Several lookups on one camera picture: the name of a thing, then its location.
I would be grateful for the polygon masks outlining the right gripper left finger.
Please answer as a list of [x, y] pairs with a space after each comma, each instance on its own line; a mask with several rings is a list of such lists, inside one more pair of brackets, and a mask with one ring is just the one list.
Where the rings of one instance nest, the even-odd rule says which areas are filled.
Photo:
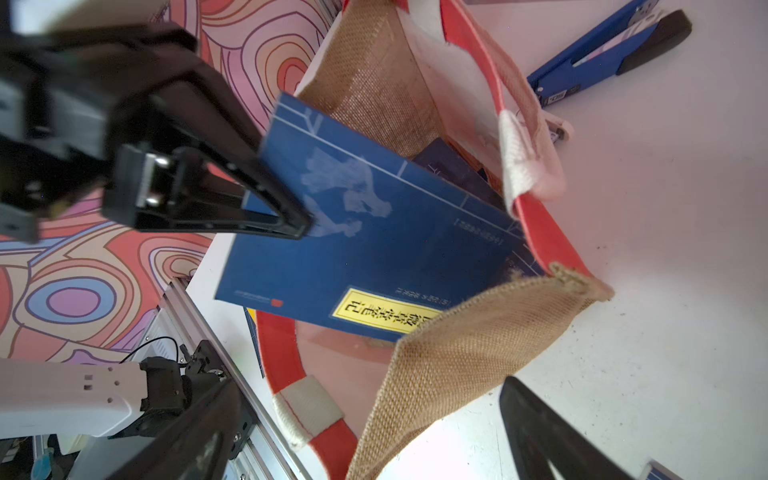
[[235, 382], [220, 382], [109, 477], [221, 479], [234, 449], [240, 409], [240, 391]]

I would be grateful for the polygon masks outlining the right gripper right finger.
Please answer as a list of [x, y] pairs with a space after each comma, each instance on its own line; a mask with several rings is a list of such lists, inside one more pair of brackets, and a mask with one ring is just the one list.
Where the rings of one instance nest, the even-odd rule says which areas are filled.
[[499, 406], [520, 479], [629, 477], [518, 378], [505, 379]]

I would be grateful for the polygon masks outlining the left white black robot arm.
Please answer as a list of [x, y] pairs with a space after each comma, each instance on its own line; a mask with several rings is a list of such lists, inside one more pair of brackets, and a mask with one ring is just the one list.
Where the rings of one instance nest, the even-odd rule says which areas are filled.
[[165, 284], [216, 233], [311, 220], [172, 23], [1, 36], [1, 434], [112, 436], [182, 413], [178, 354], [139, 365]]

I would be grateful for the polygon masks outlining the purple book yellow label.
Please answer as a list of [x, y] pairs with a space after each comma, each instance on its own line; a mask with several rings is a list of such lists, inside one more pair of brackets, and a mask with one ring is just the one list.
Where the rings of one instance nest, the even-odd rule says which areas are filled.
[[495, 208], [505, 210], [503, 198], [490, 185], [484, 168], [472, 167], [443, 139], [433, 140], [413, 158], [413, 162]]

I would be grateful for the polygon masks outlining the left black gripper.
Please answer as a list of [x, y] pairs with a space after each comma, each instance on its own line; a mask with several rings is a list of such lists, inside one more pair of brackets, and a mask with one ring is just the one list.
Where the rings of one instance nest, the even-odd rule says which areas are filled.
[[[196, 47], [174, 23], [2, 35], [2, 235], [38, 242], [41, 222], [112, 175], [102, 215], [141, 232], [302, 238], [310, 215], [261, 162], [228, 87], [200, 71], [175, 80]], [[128, 145], [151, 93], [171, 154]]]

